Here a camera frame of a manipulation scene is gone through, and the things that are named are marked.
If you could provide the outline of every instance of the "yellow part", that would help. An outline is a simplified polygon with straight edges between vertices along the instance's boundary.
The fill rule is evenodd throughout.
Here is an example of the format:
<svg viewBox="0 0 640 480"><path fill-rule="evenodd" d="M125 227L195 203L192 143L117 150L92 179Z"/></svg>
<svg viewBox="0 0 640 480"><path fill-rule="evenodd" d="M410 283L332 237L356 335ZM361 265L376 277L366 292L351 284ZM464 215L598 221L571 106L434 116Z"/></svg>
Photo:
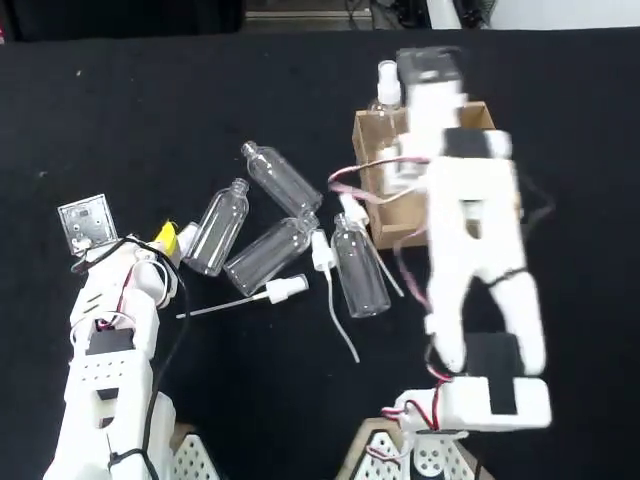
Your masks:
<svg viewBox="0 0 640 480"><path fill-rule="evenodd" d="M173 255L173 252L176 251L176 247L178 246L178 235L176 234L174 225L175 223L171 221L165 223L162 226L162 230L160 230L160 233L154 240L154 242L162 244L164 251L168 256Z"/></svg>

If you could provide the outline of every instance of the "white robotic arm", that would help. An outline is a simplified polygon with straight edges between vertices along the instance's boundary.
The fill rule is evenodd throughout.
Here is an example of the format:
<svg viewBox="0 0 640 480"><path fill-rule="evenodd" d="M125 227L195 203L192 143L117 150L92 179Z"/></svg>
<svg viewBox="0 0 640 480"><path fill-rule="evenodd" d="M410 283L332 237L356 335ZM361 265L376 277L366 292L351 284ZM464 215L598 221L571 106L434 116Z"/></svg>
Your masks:
<svg viewBox="0 0 640 480"><path fill-rule="evenodd" d="M407 90L409 131L393 147L399 151L383 155L430 159L422 171L412 166L413 178L404 181L417 182L428 199L431 311L425 331L452 376L438 389L405 392L394 410L416 431L433 428L406 408L411 402L433 409L444 430L546 427L549 394L536 377L545 366L544 335L520 233L510 137L460 128L458 109L466 95L445 49L401 50L398 66ZM387 177L392 173L385 170ZM406 188L395 175L387 184ZM506 333L465 334L462 306L474 277L489 287Z"/></svg>
<svg viewBox="0 0 640 480"><path fill-rule="evenodd" d="M74 356L66 409L44 479L182 478L174 475L169 448L175 409L166 395L154 392L150 366L158 308L176 294L178 281L168 262L179 263L180 238L167 224L150 244L117 240L104 196L59 211L72 252L82 255L72 270L88 269L88 278L70 316ZM209 468L210 460L203 460ZM213 473L208 478L217 479Z"/></svg>

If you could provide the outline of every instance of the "plastic bottle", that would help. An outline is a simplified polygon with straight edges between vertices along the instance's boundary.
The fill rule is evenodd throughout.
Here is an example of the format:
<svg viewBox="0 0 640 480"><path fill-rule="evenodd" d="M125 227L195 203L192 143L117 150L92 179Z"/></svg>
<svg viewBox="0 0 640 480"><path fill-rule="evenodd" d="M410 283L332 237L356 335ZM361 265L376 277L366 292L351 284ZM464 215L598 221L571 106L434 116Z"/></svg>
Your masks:
<svg viewBox="0 0 640 480"><path fill-rule="evenodd" d="M318 225L312 213L281 220L227 262L227 276L243 295L252 295L309 247Z"/></svg>
<svg viewBox="0 0 640 480"><path fill-rule="evenodd" d="M398 80L398 66L393 60L378 64L378 96L369 105L369 111L378 117L378 149L390 147L399 132L396 128L396 112L402 107L402 89Z"/></svg>
<svg viewBox="0 0 640 480"><path fill-rule="evenodd" d="M195 271L215 277L222 270L240 227L249 213L249 184L236 178L220 190L204 212L185 263Z"/></svg>
<svg viewBox="0 0 640 480"><path fill-rule="evenodd" d="M391 306L391 300L363 229L349 222L343 213L335 217L335 222L331 247L336 254L349 313L362 318L384 312Z"/></svg>
<svg viewBox="0 0 640 480"><path fill-rule="evenodd" d="M292 217L314 213L322 204L316 191L277 150L254 142L242 145L247 170L264 190Z"/></svg>

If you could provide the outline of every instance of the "perforated plate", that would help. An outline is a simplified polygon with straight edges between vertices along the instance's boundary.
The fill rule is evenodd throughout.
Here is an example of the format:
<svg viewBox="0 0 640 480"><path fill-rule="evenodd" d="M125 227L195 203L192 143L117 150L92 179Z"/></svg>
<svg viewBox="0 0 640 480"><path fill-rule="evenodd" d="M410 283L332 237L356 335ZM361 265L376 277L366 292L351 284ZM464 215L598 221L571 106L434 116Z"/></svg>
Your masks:
<svg viewBox="0 0 640 480"><path fill-rule="evenodd" d="M198 435L187 435L173 456L173 480L220 480Z"/></svg>
<svg viewBox="0 0 640 480"><path fill-rule="evenodd" d="M399 453L391 437L385 432L374 433L368 445L385 455L395 456ZM352 478L353 480L401 480L400 467L395 462L383 462L365 453Z"/></svg>
<svg viewBox="0 0 640 480"><path fill-rule="evenodd" d="M424 478L443 478L444 472L444 480L473 480L473 469L452 440L421 435L412 455L413 468Z"/></svg>

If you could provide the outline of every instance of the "black table surface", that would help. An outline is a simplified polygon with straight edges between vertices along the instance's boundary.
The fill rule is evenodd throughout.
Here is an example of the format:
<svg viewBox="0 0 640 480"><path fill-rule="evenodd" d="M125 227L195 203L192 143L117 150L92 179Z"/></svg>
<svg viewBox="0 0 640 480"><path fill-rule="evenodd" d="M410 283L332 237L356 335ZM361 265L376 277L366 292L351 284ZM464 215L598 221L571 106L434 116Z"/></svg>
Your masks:
<svg viewBox="0 0 640 480"><path fill-rule="evenodd" d="M247 139L277 147L324 189L354 162L353 112L375 94L377 62L443 44L465 47L466 90L488 103L513 135L519 168L557 201L527 245L553 425L467 445L498 479L629 478L634 450L622 433L634 434L640 401L639 41L635 29L347 32L0 48L3 478L42 475L64 411L68 316L82 279L69 272L58 205L104 192L119 232L150 238L167 218L197 220L214 192L246 176ZM249 200L235 251L283 217L255 184ZM327 195L319 217L329 232L338 208ZM424 249L408 257L426 273ZM310 291L196 319L163 385L232 479L333 478L363 419L434 383L414 301L392 295L387 313L352 320L337 299L362 357L354 365L309 256L288 272L305 272ZM194 308L239 296L223 277L185 277ZM158 358L178 311L176 301L161 315ZM465 324L500 325L480 288Z"/></svg>

